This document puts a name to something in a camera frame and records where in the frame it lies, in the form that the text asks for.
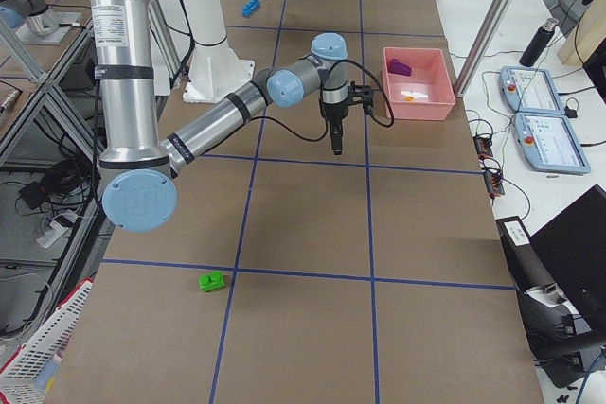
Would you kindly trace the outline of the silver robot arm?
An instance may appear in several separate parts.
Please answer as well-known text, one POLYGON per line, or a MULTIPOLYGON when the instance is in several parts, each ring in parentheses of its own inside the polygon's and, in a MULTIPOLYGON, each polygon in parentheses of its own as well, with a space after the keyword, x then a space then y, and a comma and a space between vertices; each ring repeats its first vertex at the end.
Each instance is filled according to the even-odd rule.
POLYGON ((98 56, 106 150, 100 155, 102 208, 118 228, 148 232, 177 204, 173 178, 270 105, 294 106, 312 93, 338 125, 346 113, 347 45, 337 33, 312 40, 308 55, 278 70, 256 72, 230 48, 220 0, 183 0, 194 40, 187 98, 207 112, 161 138, 151 51, 153 0, 89 0, 98 56))

